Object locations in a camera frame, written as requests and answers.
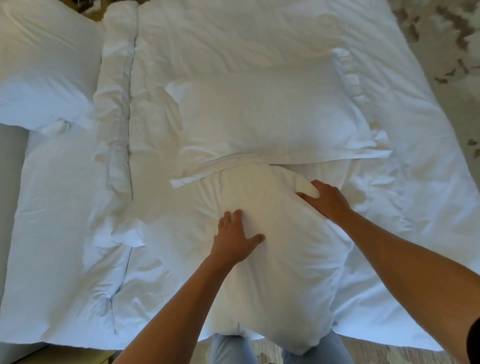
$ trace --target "hand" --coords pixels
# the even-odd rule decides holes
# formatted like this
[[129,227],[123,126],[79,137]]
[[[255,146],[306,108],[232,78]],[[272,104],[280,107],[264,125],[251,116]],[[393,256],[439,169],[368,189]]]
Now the hand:
[[212,251],[210,252],[210,256],[215,260],[232,267],[245,260],[265,240],[265,235],[263,234],[257,234],[250,239],[245,237],[241,214],[242,211],[237,210],[233,213],[233,218],[231,218],[230,212],[227,211],[220,219],[218,222],[218,235],[215,235],[213,239]]
[[302,192],[297,192],[297,195],[303,198],[326,218],[329,218],[335,224],[340,225],[342,218],[351,211],[347,199],[336,187],[317,180],[312,181],[312,184],[320,193],[319,198],[310,197]]

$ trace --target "floor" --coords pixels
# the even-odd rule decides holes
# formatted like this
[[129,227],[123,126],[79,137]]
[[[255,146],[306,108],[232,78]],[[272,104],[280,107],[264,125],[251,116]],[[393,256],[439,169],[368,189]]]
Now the floor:
[[[70,0],[61,0],[72,7]],[[86,16],[100,21],[114,0],[96,0]],[[472,177],[480,183],[479,0],[388,0],[412,51],[445,109]],[[342,338],[356,364],[453,364],[444,352],[379,345]],[[251,342],[260,364],[281,364],[281,350],[268,340]],[[192,364],[205,364],[210,340],[199,342]]]

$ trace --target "left hand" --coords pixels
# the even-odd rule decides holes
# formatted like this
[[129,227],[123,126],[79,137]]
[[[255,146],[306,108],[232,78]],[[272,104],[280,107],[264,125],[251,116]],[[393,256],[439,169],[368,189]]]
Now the left hand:
[[245,260],[254,249],[265,240],[265,235],[257,234],[247,239],[241,221],[242,211],[230,215],[227,211],[218,222],[218,234],[213,239],[210,256],[217,261],[231,265]]

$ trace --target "bed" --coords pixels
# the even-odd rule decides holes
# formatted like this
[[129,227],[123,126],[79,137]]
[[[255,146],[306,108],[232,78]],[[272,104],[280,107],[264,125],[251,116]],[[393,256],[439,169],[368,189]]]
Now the bed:
[[[281,22],[269,18],[273,12]],[[0,340],[124,348],[188,276],[174,272],[182,256],[165,243],[163,225],[152,217],[160,213],[156,203],[164,201],[159,186],[172,188],[159,168],[171,158],[165,145],[175,142],[164,120],[178,117],[170,112],[167,85],[184,77],[304,61],[332,50],[338,57],[348,52],[351,75],[388,135],[392,155],[282,167],[344,186],[346,194],[355,186],[368,196],[355,205],[360,213],[480,272],[475,239],[480,196],[455,133],[386,2],[123,2],[109,8],[105,26],[95,97],[99,127],[72,128],[53,139],[30,136]],[[286,27],[290,33],[280,31]],[[276,49],[262,48],[266,42]],[[75,170],[68,168],[72,164]],[[63,213],[73,206],[82,208]],[[33,239],[41,241],[35,256]],[[28,299],[33,292],[34,303]],[[219,315],[231,316],[221,303],[217,308]],[[339,334],[440,349],[355,247],[330,310]],[[218,317],[210,315],[201,339],[217,328]],[[248,327],[239,330],[261,336]]]

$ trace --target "leg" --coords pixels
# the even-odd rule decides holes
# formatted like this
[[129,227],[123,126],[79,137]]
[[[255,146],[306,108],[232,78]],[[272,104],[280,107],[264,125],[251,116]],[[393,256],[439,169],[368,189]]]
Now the leg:
[[210,364],[257,364],[248,340],[242,336],[215,334]]
[[353,364],[342,339],[333,331],[304,355],[295,355],[283,350],[282,356],[285,364]]

